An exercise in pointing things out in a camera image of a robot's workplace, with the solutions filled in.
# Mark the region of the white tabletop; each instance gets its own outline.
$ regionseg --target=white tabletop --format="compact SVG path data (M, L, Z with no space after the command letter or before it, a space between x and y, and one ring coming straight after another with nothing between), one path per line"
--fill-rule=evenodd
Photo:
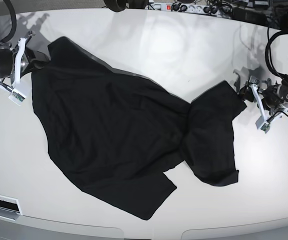
M0 17L0 39L9 31L8 19ZM188 102L222 80L231 83L234 70L270 76L266 28L248 23L134 9L55 10L18 19L14 43L33 29L31 47L45 51L47 43L67 36L112 67L147 76ZM288 36L276 40L273 53L275 67L288 73ZM24 80L30 83L30 75ZM239 182L207 185L183 162L166 173L177 190L144 221L70 183L48 156L31 96L19 107L0 90L0 195L18 198L26 216L120 228L125 238L172 240L186 230L288 218L288 119L274 122L265 135L255 127L256 105L248 105L233 121Z

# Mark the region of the black cable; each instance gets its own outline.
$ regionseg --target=black cable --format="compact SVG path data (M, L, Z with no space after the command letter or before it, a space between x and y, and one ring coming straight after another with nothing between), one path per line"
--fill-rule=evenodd
M244 101L245 100L245 94L246 94L246 91L247 91L247 89L249 88L249 79L250 79L250 77L248 78L248 80L247 80L247 83L246 83L246 85L245 85L245 88L244 88L244 93L243 93L243 96L242 96L242 101Z
M267 122L270 123L278 113L282 113L282 114L284 114L286 117L288 117L288 114L286 114L286 113L284 113L283 111L280 111L280 110L279 110L279 111L276 111L276 112L273 114L273 116L271 116L271 117L267 120Z
M217 0L215 1L210 1L212 3L212 5L210 5L209 8L209 12L207 13L208 15L212 15L212 8L217 4Z
M269 28L270 28L270 25L267 27L267 41L269 41ZM282 76L279 74L278 71L276 71L276 69L275 69L275 67L274 67L270 46L269 46L268 52L269 52L269 64L270 64L270 66L272 67L273 71L274 71L282 80L284 80L284 78L282 78Z
M220 10L224 14L231 15L233 13L233 6L226 1L221 1L221 5L217 10Z
M0 81L0 85L3 86L5 89L7 89L9 92L11 92L11 93L13 92L12 87L7 85L7 84L5 84L4 82Z
M192 4L195 0L178 0L182 4Z
M241 1L243 1L243 0L237 0L237 1L234 1L234 2L231 2L231 3L228 3L228 4L225 4L225 5L221 6L218 10L222 9L223 7L226 7L226 6L229 6L229 5L231 5L231 4L235 4L235 3L237 3L237 2L241 2Z
M148 9L149 9L149 7L151 7L153 10L155 10L155 8L152 6L152 4L150 2L148 3Z
M265 62L266 62L266 65L267 65L267 68L268 70L274 74L275 76L277 77L281 77L282 79L286 78L287 75L286 74L282 74L280 72L277 72L276 70L274 70L275 68L272 67L272 65L270 64L269 60L269 53L270 53L270 46L272 44L272 42L279 36L281 35L288 35L288 30L282 30L282 31L279 31L277 33L275 33L269 40L268 40L268 43L266 45L266 48L265 48Z
M277 9L283 9L283 13L287 12L288 11L288 5L277 5L277 6L274 6L274 13L275 13L275 16L277 16Z
M173 11L174 4L178 4L178 7L180 7L182 3L177 1L173 2L172 6L170 7L171 12Z
M17 19L16 19L16 12L14 9L14 6L12 5L10 0L3 0L6 6L8 7L9 13L10 13L10 18L12 21L12 28L9 32L9 34L4 37L0 42L6 43L9 42L15 35L16 29L17 29Z

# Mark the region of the power strip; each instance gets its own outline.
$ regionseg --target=power strip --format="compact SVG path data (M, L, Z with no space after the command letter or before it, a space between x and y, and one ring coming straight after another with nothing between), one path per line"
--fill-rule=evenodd
M213 17L225 18L230 19L231 17L227 14L222 13L221 11L217 11L216 13L206 13L206 8L209 7L207 5L197 5L197 4L185 4L182 3L180 6L182 7L185 5L187 10L181 11L180 13L187 13L187 14L199 14L199 15L209 15ZM164 2L154 2L148 5L145 9L146 10L157 10L157 11L166 11L166 12L179 12L179 11L172 11L174 4L173 3L164 3Z

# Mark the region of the metal bracket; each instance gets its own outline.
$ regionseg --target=metal bracket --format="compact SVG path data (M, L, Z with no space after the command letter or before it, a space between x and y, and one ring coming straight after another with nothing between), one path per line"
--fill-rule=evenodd
M22 68L22 58L25 53L27 38L21 37L18 41L18 52L15 58L15 72L14 72L14 82L13 82L13 91L9 96L9 99L21 105L28 94L31 92L31 87L24 81L20 81L21 77L21 68Z
M250 85L250 88L252 89L253 95L254 95L254 97L256 99L256 102L257 102L257 105L258 105L258 108L259 108L259 111L260 111L260 117L256 121L256 127L257 127L257 129L261 129L265 133L267 133L268 130L269 130L269 123L267 122L268 116L265 114L265 110L264 110L264 107L263 107L262 100L260 99L259 94L257 92L258 85L253 83L253 84Z

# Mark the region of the black cloth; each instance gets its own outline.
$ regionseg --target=black cloth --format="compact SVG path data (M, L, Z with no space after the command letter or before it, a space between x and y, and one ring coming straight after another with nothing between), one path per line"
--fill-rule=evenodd
M238 181L232 120L245 104L227 82L189 104L65 37L49 51L32 73L34 112L51 160L81 191L147 220L176 189L163 172L183 160L205 183Z

